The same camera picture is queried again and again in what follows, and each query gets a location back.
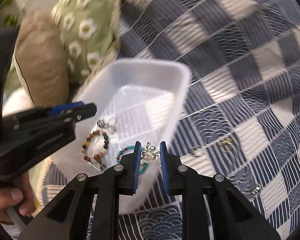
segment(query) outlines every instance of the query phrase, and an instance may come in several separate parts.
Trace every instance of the metal screw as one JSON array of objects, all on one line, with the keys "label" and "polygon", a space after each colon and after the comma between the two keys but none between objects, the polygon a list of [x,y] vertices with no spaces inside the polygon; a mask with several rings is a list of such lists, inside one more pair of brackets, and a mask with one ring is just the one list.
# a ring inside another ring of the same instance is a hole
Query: metal screw
[{"label": "metal screw", "polygon": [[78,181],[84,181],[87,178],[87,176],[83,173],[77,175],[77,180]]},{"label": "metal screw", "polygon": [[178,167],[178,170],[181,171],[181,172],[185,172],[185,171],[187,171],[187,169],[188,169],[188,167],[185,166],[185,165],[180,165],[180,166]]},{"label": "metal screw", "polygon": [[115,171],[122,171],[123,170],[123,166],[121,164],[117,164],[113,168],[114,168]]},{"label": "metal screw", "polygon": [[68,118],[64,119],[63,121],[64,121],[64,122],[70,122],[71,120],[72,120],[72,118],[71,118],[71,117],[68,117]]},{"label": "metal screw", "polygon": [[214,179],[215,179],[216,181],[218,181],[218,182],[222,182],[222,181],[224,181],[225,177],[224,177],[223,175],[221,175],[221,174],[217,174],[217,175],[214,177]]}]

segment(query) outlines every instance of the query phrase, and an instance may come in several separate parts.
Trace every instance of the colorful bead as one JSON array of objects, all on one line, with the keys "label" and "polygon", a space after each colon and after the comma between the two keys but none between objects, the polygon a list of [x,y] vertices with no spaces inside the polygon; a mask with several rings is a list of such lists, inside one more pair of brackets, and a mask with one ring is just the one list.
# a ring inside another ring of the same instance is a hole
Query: colorful bead
[{"label": "colorful bead", "polygon": [[[95,155],[93,156],[93,158],[94,158],[97,162],[99,162],[100,164],[101,164],[100,158],[107,152],[106,149],[108,148],[108,144],[109,144],[109,138],[108,138],[106,132],[102,132],[102,131],[100,131],[100,130],[94,130],[93,132],[91,132],[91,133],[88,135],[88,137],[86,138],[86,140],[84,141],[84,143],[82,144],[82,149],[81,149],[81,152],[82,152],[83,154],[85,154],[85,152],[86,152],[86,150],[88,149],[88,146],[89,146],[91,140],[93,139],[93,137],[96,136],[96,135],[101,135],[101,134],[104,136],[105,144],[104,144],[104,146],[103,146],[102,151],[100,151],[98,154],[95,154]],[[85,155],[83,158],[84,158],[84,160],[86,160],[86,161],[88,161],[88,162],[91,161],[91,158],[89,158],[89,157],[86,156],[86,155]]]},{"label": "colorful bead", "polygon": [[[121,155],[123,155],[123,153],[129,149],[134,149],[134,145],[129,145],[129,146],[125,147],[124,149],[122,149],[121,151],[119,151],[119,154],[116,157],[117,163],[120,163]],[[148,163],[143,163],[140,168],[139,174],[143,174],[146,171],[147,167],[148,167]]]}]

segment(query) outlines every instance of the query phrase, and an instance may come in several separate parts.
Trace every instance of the fabric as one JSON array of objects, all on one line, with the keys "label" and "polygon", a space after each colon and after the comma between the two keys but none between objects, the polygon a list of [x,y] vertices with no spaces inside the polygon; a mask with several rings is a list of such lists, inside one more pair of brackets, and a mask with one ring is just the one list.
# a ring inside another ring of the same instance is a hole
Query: fabric
[{"label": "fabric", "polygon": [[5,225],[1,224],[4,230],[7,231],[7,233],[11,236],[13,240],[17,240],[20,235],[20,230],[15,225]]},{"label": "fabric", "polygon": [[68,55],[70,83],[83,84],[114,42],[114,0],[60,0],[51,16]]},{"label": "fabric", "polygon": [[20,26],[13,61],[35,106],[64,104],[69,95],[68,65],[60,31],[50,15],[28,13]]},{"label": "fabric", "polygon": [[[120,57],[177,60],[193,73],[170,153],[202,175],[224,174],[286,239],[300,223],[296,1],[122,0],[119,34]],[[195,145],[202,157],[188,154]],[[47,185],[63,185],[55,166],[48,174]],[[119,239],[179,239],[181,211],[159,176],[145,203],[120,216]]]},{"label": "fabric", "polygon": [[15,91],[21,86],[22,85],[20,83],[14,62],[12,60],[9,73],[7,75],[7,80],[4,85],[4,93],[7,97],[9,97],[13,91]]}]

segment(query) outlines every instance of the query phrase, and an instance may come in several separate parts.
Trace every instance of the striped fabric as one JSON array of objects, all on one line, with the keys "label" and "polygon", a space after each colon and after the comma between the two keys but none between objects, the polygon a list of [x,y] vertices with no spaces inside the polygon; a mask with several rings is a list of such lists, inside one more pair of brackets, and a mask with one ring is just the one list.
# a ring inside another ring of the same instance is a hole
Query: striped fabric
[{"label": "striped fabric", "polygon": [[[169,152],[200,174],[224,174],[286,239],[300,223],[296,1],[122,0],[120,21],[119,57],[179,61],[192,72]],[[193,146],[204,155],[189,155]],[[43,199],[67,182],[52,165]],[[181,210],[160,175],[146,201],[120,217],[119,239],[180,239]]]}]

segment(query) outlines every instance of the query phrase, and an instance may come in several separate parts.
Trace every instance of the pillow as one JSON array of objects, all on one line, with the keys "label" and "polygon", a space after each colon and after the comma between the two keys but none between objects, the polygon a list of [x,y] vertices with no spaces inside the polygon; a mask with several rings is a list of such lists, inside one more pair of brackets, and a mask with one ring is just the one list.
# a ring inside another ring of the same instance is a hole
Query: pillow
[{"label": "pillow", "polygon": [[113,0],[60,0],[51,16],[68,55],[69,81],[82,84],[114,43]]},{"label": "pillow", "polygon": [[18,77],[35,106],[66,103],[68,64],[60,31],[50,15],[28,13],[20,26],[13,56]]}]

